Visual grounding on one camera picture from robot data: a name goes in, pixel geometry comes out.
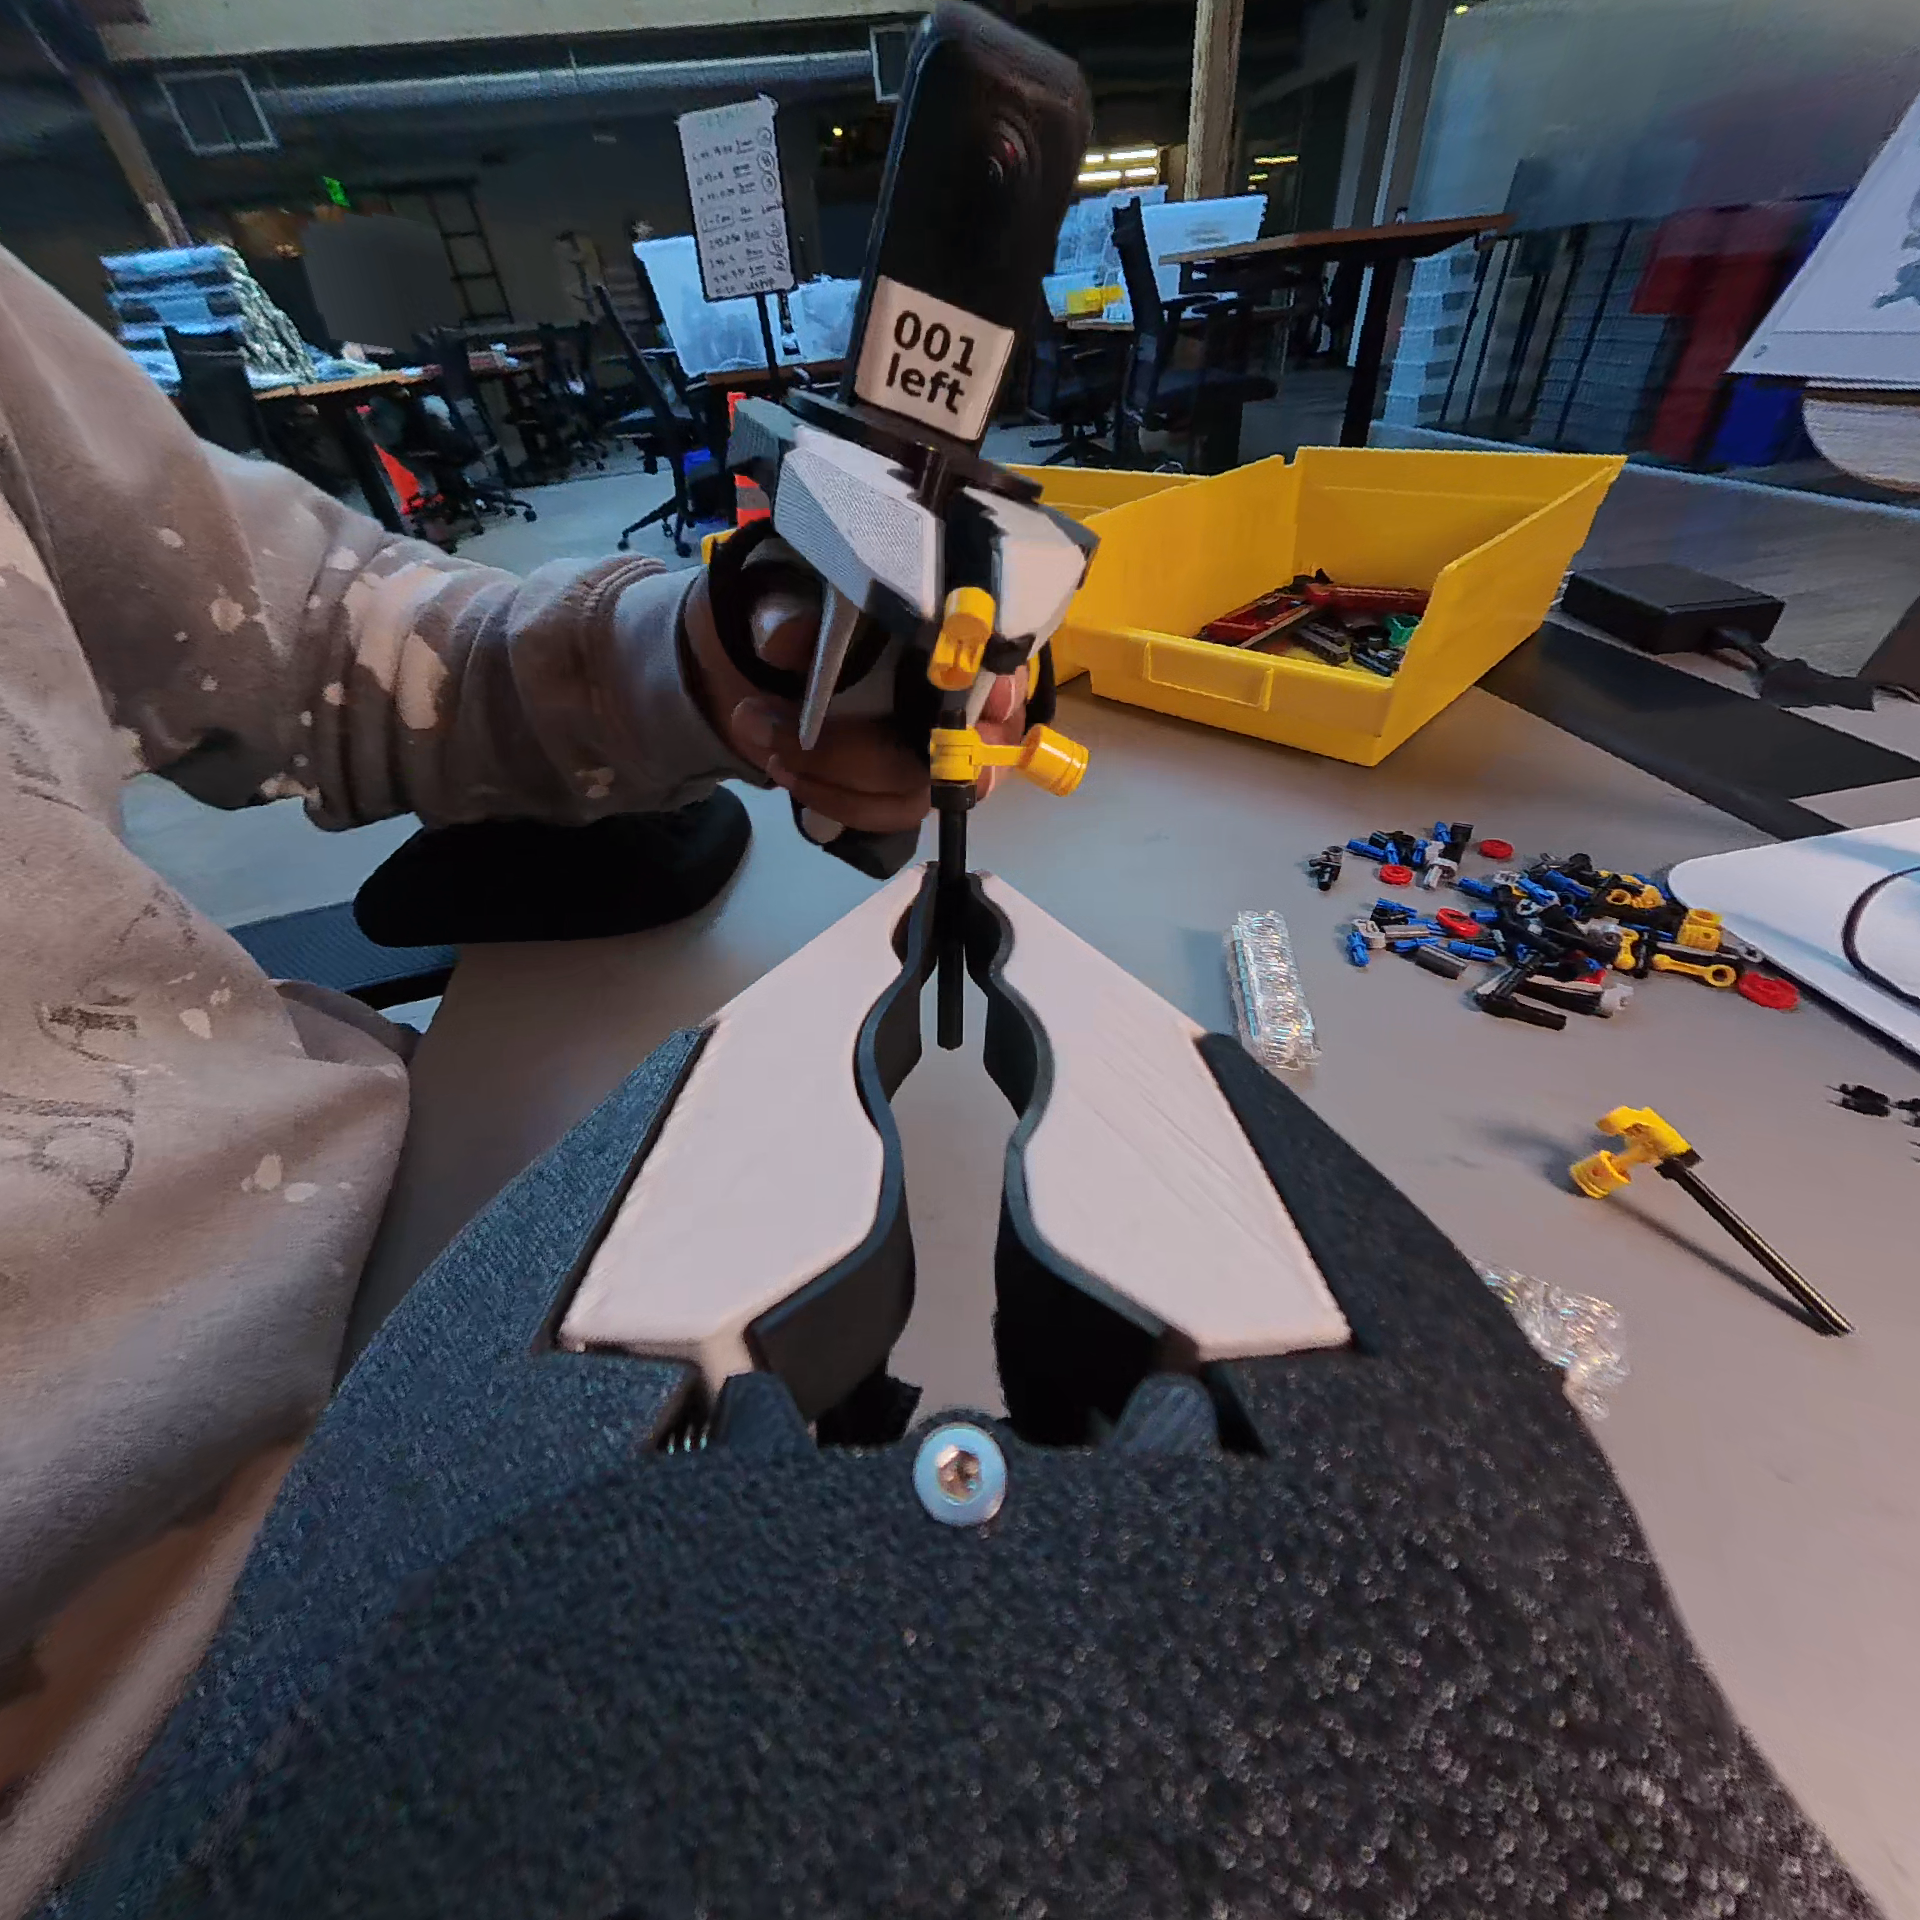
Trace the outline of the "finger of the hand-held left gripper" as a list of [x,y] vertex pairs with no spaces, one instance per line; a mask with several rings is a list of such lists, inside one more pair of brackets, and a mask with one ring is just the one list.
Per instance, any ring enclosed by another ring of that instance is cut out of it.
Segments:
[[944,523],[891,456],[803,425],[780,454],[774,528],[822,583],[800,702],[800,748],[813,750],[837,692],[875,673],[848,665],[861,627],[907,643],[933,619]]
[[997,635],[969,692],[1011,680],[1064,624],[1090,571],[1096,535],[1058,508],[1014,495],[959,495],[959,583],[997,598]]

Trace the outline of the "yellow toy piston with rod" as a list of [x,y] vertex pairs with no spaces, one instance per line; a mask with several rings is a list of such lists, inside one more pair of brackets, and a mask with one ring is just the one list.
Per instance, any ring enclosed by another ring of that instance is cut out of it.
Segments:
[[1000,778],[1019,778],[1048,795],[1072,795],[1090,767],[1090,750],[1052,723],[1028,723],[1019,740],[977,743],[973,785],[987,794]]

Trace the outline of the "black toy axle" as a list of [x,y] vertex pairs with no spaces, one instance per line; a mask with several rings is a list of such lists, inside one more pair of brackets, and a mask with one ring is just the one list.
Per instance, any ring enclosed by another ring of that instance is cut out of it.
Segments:
[[956,1051],[966,1038],[966,925],[969,925],[969,850],[966,826],[977,803],[977,780],[933,780],[938,861],[933,861],[933,1041]]

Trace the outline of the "yellow and black axle assembly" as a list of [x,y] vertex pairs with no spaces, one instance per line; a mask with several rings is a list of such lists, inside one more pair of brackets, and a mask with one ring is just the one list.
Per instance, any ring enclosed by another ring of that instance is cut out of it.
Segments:
[[1631,1185],[1636,1170],[1652,1170],[1663,1182],[1680,1188],[1741,1251],[1764,1265],[1769,1280],[1813,1320],[1824,1336],[1853,1336],[1853,1321],[1832,1306],[1716,1188],[1699,1173],[1699,1149],[1663,1114],[1648,1107],[1614,1107],[1596,1119],[1596,1132],[1614,1139],[1569,1166],[1569,1185],[1588,1199],[1611,1199]]

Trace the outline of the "person's left forearm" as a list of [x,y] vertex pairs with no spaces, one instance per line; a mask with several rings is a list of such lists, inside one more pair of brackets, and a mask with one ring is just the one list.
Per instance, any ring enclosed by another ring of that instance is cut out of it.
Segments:
[[756,780],[696,665],[696,575],[447,559],[283,469],[165,508],[114,717],[214,806],[300,799],[327,830],[591,822]]

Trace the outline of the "person's left hand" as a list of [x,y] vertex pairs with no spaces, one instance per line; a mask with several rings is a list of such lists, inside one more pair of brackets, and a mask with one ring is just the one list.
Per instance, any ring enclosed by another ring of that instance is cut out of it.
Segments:
[[[811,673],[819,639],[816,586],[768,586],[749,610],[754,653],[770,665]],[[763,784],[813,814],[870,831],[921,830],[929,814],[923,762],[901,743],[885,717],[830,715],[813,748],[800,740],[800,709],[754,688],[720,647],[707,575],[687,598],[689,688],[716,737]],[[1028,723],[1033,670],[1000,676],[977,715],[989,743],[1014,743]]]

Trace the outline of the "yellow plastic bin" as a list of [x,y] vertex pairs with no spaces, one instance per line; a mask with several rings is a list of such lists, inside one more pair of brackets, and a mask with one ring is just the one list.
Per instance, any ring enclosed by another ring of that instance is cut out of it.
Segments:
[[[1056,507],[1058,511],[1090,523],[1101,511],[1117,507],[1130,507],[1133,499],[1168,494],[1175,487],[1187,487],[1196,477],[1187,473],[1157,473],[1157,469],[1130,469],[1130,468],[1041,468],[1041,463],[1011,463],[1011,473],[1039,483],[1041,502]],[[735,524],[703,531],[703,561],[707,563],[716,549],[720,549],[735,535]]]

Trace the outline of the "black office chair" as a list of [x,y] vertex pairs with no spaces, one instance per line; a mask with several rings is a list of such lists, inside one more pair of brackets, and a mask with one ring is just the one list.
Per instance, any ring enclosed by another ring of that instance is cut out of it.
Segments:
[[1257,312],[1244,297],[1160,289],[1143,215],[1139,199],[1114,211],[1133,316],[1117,386],[1114,454],[1126,468],[1143,468],[1147,442],[1175,442],[1184,473],[1225,473],[1240,463],[1244,407],[1279,397],[1279,386],[1257,365]]
[[691,559],[696,531],[720,523],[724,508],[731,508],[731,473],[718,463],[703,434],[703,421],[678,397],[674,378],[636,345],[600,282],[593,283],[593,304],[618,340],[636,390],[636,406],[614,421],[614,434],[632,442],[645,468],[665,463],[668,469],[668,499],[628,524],[618,544],[628,553],[636,531],[658,524],[676,555]]
[[1114,417],[1121,371],[1105,337],[1077,337],[1048,301],[1033,331],[1028,413],[1056,425],[1034,436],[1028,456],[1056,468],[1117,468]]

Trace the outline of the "clear toy brick grey rod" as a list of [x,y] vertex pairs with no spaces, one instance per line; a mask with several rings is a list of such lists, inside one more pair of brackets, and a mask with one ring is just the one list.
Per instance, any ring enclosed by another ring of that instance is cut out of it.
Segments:
[[1237,1043],[1272,1074],[1311,1066],[1323,1053],[1284,915],[1237,910],[1225,962]]

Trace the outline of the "white notice sign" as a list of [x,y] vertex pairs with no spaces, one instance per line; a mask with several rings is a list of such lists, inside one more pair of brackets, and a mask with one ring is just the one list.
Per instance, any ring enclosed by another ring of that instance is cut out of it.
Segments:
[[676,118],[696,265],[707,304],[754,301],[770,395],[786,376],[778,360],[770,301],[792,289],[790,225],[778,151],[778,102],[699,108]]

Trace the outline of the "yellow bin with toy parts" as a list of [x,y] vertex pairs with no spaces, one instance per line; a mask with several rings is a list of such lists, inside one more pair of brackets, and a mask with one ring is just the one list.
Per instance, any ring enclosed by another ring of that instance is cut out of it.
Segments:
[[[1056,676],[1133,709],[1375,767],[1542,631],[1619,454],[1303,447],[1084,523]],[[1393,680],[1196,632],[1296,575],[1421,586]]]

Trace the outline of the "red and black toy parts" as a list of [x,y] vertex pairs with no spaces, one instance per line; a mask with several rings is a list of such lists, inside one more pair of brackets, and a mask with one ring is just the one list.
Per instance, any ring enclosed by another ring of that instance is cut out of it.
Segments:
[[1196,639],[1393,680],[1426,603],[1421,586],[1350,583],[1311,571],[1208,619]]

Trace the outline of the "clear toy brick dark rod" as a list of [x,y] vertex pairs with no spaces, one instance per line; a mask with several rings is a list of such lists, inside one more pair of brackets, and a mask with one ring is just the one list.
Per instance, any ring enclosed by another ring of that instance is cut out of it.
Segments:
[[1588,1424],[1603,1424],[1615,1388],[1629,1379],[1619,1310],[1518,1270],[1477,1264],[1477,1272],[1512,1312],[1527,1345],[1556,1369],[1569,1406]]

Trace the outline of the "black power adapter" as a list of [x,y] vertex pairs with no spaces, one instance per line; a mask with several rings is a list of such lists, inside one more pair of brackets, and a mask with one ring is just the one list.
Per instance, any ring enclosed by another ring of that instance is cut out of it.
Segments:
[[1687,563],[1648,561],[1574,571],[1556,610],[1648,656],[1733,653],[1767,664],[1785,603]]

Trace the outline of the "wooden support post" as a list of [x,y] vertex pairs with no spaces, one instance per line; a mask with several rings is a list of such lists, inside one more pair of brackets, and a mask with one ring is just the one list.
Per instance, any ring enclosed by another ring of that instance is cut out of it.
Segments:
[[1187,156],[1183,194],[1220,199],[1235,163],[1235,108],[1244,4],[1196,4],[1187,57]]

